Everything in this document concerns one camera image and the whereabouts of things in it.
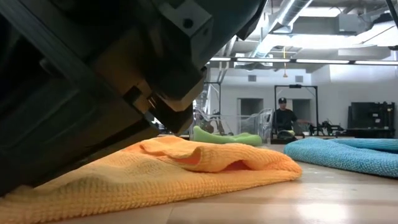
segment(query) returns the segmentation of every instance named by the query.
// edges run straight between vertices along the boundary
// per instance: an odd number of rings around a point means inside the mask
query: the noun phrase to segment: blue towel
[[[306,138],[287,144],[284,152],[296,161],[398,177],[398,139]]]

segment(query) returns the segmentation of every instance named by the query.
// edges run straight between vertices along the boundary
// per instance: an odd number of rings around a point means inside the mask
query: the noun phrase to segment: ceiling light
[[[398,65],[398,62],[395,61],[356,61],[356,65]]]
[[[297,59],[297,63],[347,64],[349,60]]]
[[[231,58],[224,58],[224,57],[213,57],[210,59],[210,61],[216,61],[216,62],[229,62]]]
[[[287,63],[290,59],[283,58],[237,58],[237,62],[275,62],[275,63]]]

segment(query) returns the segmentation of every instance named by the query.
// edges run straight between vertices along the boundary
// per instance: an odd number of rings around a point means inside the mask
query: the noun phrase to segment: table
[[[58,224],[397,223],[398,180],[299,164],[295,182]]]

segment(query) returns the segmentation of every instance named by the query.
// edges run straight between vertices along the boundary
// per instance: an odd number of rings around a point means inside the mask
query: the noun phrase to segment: man
[[[278,131],[293,130],[293,128],[292,128],[293,122],[304,123],[304,124],[311,123],[309,121],[297,119],[296,114],[294,114],[293,111],[286,108],[286,98],[283,98],[283,97],[279,98],[278,104],[279,104],[279,109],[277,109],[274,112],[274,125],[273,126],[274,126],[274,128],[276,128],[276,130],[278,130]]]

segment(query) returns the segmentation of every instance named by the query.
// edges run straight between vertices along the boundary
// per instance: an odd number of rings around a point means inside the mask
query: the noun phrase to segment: orange towel
[[[40,187],[0,199],[0,223],[43,223],[294,180],[291,158],[243,144],[177,137],[139,142]]]

